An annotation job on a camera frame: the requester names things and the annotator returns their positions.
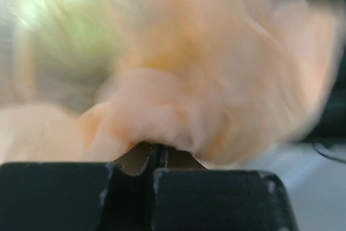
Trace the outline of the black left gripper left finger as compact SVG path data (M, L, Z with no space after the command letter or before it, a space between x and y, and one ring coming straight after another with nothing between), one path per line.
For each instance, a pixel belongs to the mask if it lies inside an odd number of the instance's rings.
M1 166L1 230L150 230L159 147L111 163Z

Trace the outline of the orange banana-print plastic bag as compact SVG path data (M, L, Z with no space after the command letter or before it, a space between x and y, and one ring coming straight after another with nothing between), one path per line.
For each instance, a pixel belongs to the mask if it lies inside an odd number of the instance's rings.
M211 166L319 122L345 0L1 0L1 162L110 162L141 142Z

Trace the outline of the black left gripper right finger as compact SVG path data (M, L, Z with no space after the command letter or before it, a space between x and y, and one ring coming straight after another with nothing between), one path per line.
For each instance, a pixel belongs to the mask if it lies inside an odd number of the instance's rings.
M168 168L168 148L151 146L152 230L298 230L281 179L265 170Z

